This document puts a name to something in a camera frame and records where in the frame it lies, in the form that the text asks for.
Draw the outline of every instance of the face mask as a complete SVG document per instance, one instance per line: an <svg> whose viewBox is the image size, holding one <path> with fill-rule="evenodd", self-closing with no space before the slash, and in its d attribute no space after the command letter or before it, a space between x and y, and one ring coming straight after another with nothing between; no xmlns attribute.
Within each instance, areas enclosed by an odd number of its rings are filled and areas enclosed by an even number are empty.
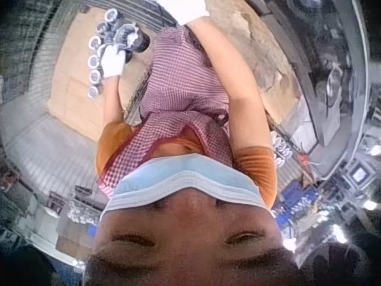
<svg viewBox="0 0 381 286"><path fill-rule="evenodd" d="M125 176L103 215L141 207L185 188L196 188L218 200L267 209L254 182L241 172L199 154L156 158Z"/></svg>

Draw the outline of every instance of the white glove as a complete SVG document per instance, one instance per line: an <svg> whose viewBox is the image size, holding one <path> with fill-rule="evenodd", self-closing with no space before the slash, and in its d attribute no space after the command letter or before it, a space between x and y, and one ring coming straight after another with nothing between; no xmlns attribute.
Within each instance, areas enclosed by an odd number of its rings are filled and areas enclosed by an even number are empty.
<svg viewBox="0 0 381 286"><path fill-rule="evenodd" d="M121 76L126 64L126 51L118 50L118 45L107 46L101 60L103 77Z"/></svg>
<svg viewBox="0 0 381 286"><path fill-rule="evenodd" d="M209 16L205 0L157 0L179 24L185 25L197 18Z"/></svg>

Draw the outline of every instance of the checkered apron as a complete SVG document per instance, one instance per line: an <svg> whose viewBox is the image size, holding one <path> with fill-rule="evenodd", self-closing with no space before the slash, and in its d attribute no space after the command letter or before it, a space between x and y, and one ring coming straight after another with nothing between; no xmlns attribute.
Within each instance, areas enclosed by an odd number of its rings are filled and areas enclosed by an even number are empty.
<svg viewBox="0 0 381 286"><path fill-rule="evenodd" d="M187 28L169 28L155 40L152 73L140 104L142 127L107 163L98 185L112 196L118 182L155 149L191 128L205 155L232 166L227 134L228 97L205 52Z"/></svg>

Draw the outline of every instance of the short sleeve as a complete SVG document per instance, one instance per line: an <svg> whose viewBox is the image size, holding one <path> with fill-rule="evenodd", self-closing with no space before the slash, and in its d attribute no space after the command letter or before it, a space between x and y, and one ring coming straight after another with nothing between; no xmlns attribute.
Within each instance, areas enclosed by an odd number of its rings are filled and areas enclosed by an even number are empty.
<svg viewBox="0 0 381 286"><path fill-rule="evenodd" d="M248 147L234 153L236 168L259 187L262 199L271 208L277 195L273 151L267 147Z"/></svg>
<svg viewBox="0 0 381 286"><path fill-rule="evenodd" d="M98 149L96 152L96 172L98 176L102 173L115 151L117 151L132 134L131 126L124 122L111 122L104 127L98 141Z"/></svg>

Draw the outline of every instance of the person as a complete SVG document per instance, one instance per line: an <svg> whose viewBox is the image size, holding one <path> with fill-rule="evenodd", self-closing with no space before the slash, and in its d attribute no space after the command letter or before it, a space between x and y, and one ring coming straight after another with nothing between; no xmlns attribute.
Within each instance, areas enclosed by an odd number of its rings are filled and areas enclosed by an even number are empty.
<svg viewBox="0 0 381 286"><path fill-rule="evenodd" d="M123 123L125 53L107 47L98 142L102 214L85 285L302 285L269 209L276 170L251 69L204 0L159 0L179 23L154 44L140 103Z"/></svg>

